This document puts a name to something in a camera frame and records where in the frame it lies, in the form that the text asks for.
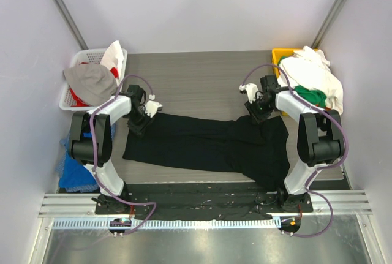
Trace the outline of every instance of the white laundry basket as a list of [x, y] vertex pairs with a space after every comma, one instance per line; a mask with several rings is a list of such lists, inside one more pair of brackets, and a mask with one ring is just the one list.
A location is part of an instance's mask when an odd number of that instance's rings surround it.
[[[104, 56], [105, 51], [106, 51], [106, 48], [95, 48], [92, 50], [80, 51], [73, 57], [73, 60], [72, 60], [70, 67], [75, 67], [82, 62], [99, 64], [100, 60]], [[127, 55], [128, 55], [128, 52], [125, 49], [123, 49], [122, 52], [124, 53], [124, 61], [122, 62], [123, 68], [122, 68], [121, 74], [119, 76], [120, 80], [122, 80], [124, 78], [125, 68], [126, 68], [126, 63], [127, 63]], [[69, 87], [68, 83], [65, 83], [64, 89], [62, 90], [62, 94], [61, 94], [61, 98], [60, 98], [60, 108], [61, 109], [67, 110], [67, 111], [89, 111], [89, 110], [96, 108], [96, 107], [72, 107], [73, 105], [76, 105], [76, 101], [72, 97], [69, 89], [70, 89], [70, 87]]]

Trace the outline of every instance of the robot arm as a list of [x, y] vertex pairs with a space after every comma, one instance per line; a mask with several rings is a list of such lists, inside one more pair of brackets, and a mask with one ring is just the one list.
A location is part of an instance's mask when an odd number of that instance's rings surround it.
[[[162, 105], [154, 101], [154, 96], [145, 104], [141, 102], [145, 98], [145, 91], [139, 85], [130, 85], [127, 92], [119, 95], [112, 103], [99, 111], [94, 117], [94, 131], [98, 145], [98, 167], [96, 175], [100, 182], [106, 186], [117, 197], [129, 201], [128, 190], [125, 182], [118, 176], [113, 163], [111, 162], [112, 140], [111, 126], [122, 117], [128, 118], [129, 130], [138, 137], [142, 137], [146, 128], [152, 123], [155, 114], [161, 111]], [[85, 166], [91, 173], [94, 166], [94, 156], [92, 150], [92, 139], [89, 135], [89, 120], [95, 109], [73, 114], [68, 153], [79, 163]], [[124, 206], [114, 200], [103, 188], [97, 201], [110, 206], [111, 211], [116, 213], [125, 211]]]
[[[345, 150], [343, 136], [328, 118], [298, 101], [287, 91], [288, 88], [281, 88], [275, 75], [261, 78], [260, 83], [261, 91], [252, 83], [239, 87], [241, 93], [248, 96], [245, 106], [258, 123], [266, 120], [275, 109], [286, 112], [298, 123], [297, 152], [300, 158], [286, 177], [284, 188], [287, 196], [303, 195], [307, 192], [307, 182], [310, 185], [323, 167], [342, 157]], [[337, 111], [326, 112], [341, 123]]]

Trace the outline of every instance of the white cloth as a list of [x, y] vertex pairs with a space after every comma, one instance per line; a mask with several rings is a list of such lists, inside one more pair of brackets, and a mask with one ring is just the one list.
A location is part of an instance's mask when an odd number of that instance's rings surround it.
[[[326, 95], [325, 105], [343, 113], [342, 83], [331, 73], [330, 62], [325, 59], [322, 50], [314, 51], [305, 46], [294, 51], [292, 57], [285, 58], [279, 67], [286, 72], [292, 87], [301, 85], [309, 90], [319, 90]], [[281, 74], [277, 79], [281, 86], [287, 86]]]
[[105, 51], [104, 56], [100, 60], [101, 65], [104, 65], [107, 69], [111, 70], [113, 67], [116, 67], [118, 72], [118, 78], [116, 78], [117, 85], [120, 84], [120, 81], [123, 79], [123, 61], [124, 61], [124, 53], [120, 46], [120, 42], [116, 40], [113, 42]]

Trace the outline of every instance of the black garment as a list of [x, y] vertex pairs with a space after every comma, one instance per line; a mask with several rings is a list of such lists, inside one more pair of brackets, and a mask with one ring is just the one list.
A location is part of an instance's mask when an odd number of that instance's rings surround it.
[[124, 159], [216, 172], [241, 172], [266, 190], [285, 179], [288, 132], [281, 117], [215, 121], [157, 114], [142, 139], [129, 132]]

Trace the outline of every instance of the metal pole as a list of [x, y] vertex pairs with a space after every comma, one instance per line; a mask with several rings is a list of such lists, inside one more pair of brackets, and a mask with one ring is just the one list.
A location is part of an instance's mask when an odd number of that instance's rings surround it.
[[328, 12], [328, 15], [324, 19], [324, 22], [321, 25], [321, 28], [312, 43], [312, 48], [319, 48], [320, 47], [321, 41], [324, 39], [325, 34], [330, 29], [333, 21], [339, 15], [339, 12], [342, 9], [345, 1], [346, 0], [335, 0], [333, 2], [333, 5], [332, 5], [330, 11]]
[[78, 26], [76, 26], [76, 23], [74, 22], [74, 19], [72, 18], [71, 14], [69, 13], [64, 1], [63, 0], [54, 0], [54, 1], [55, 1], [55, 4], [56, 4], [61, 16], [63, 17], [63, 19], [67, 23], [72, 35], [75, 37], [75, 40], [78, 42], [80, 48], [82, 50], [88, 50], [88, 46], [87, 46], [85, 40], [83, 39], [83, 36], [81, 36], [80, 31], [78, 29]]

